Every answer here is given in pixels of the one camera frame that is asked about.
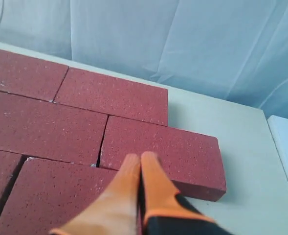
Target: white fabric backdrop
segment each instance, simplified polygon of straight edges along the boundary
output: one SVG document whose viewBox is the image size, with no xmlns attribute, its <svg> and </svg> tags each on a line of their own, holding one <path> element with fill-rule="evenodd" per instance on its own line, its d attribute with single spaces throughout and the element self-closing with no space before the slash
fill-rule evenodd
<svg viewBox="0 0 288 235">
<path fill-rule="evenodd" d="M 288 118 L 288 0 L 0 0 L 0 42 Z"/>
</svg>

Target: white curtain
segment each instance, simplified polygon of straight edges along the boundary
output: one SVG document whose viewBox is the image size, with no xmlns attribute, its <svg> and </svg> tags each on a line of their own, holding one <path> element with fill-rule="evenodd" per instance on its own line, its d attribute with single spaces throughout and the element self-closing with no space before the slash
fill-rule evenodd
<svg viewBox="0 0 288 235">
<path fill-rule="evenodd" d="M 0 0 L 0 42 L 288 118 L 288 0 Z"/>
</svg>

